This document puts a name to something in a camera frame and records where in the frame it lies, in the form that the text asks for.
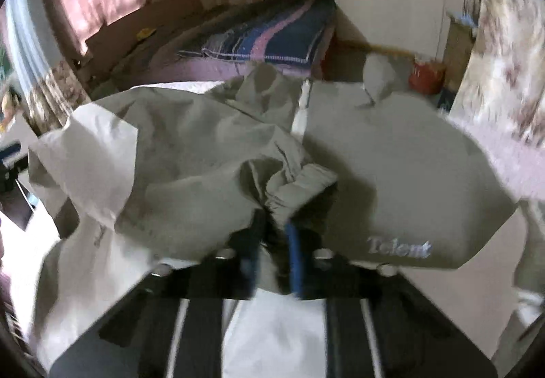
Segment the red container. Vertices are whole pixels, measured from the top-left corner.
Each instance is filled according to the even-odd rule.
[[[443,63],[415,59],[409,86],[423,95],[435,95],[441,91],[445,81],[445,70]]]

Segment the pink stripe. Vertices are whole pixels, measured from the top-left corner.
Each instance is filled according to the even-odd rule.
[[[307,12],[314,0],[307,0],[304,5],[302,5],[297,11],[290,15],[287,19],[279,22],[277,25],[268,28],[264,33],[262,33],[255,43],[253,44],[252,50],[250,51],[250,60],[264,60],[265,59],[265,49],[267,47],[270,39],[277,32],[284,29],[286,26],[290,25],[294,21],[302,17],[302,15]]]

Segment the brown headboard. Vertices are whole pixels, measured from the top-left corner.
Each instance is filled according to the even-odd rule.
[[[97,78],[107,77],[112,67],[135,46],[136,34],[141,29],[158,28],[199,11],[203,11],[200,0],[162,0],[147,4],[104,26],[87,40],[93,58],[85,67]]]

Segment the yellow object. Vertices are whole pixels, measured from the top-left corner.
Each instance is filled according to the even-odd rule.
[[[150,37],[152,34],[155,33],[157,29],[155,28],[144,28],[144,29],[141,29],[140,32],[138,34],[136,34],[136,39],[138,41],[141,41],[141,40],[145,40],[147,39],[148,37]]]

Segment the brown patterned fabric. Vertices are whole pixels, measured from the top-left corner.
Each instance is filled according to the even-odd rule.
[[[32,88],[29,120],[40,133],[62,128],[72,111],[91,99],[70,66],[62,61]]]
[[[482,0],[475,48],[451,115],[545,147],[545,3]]]

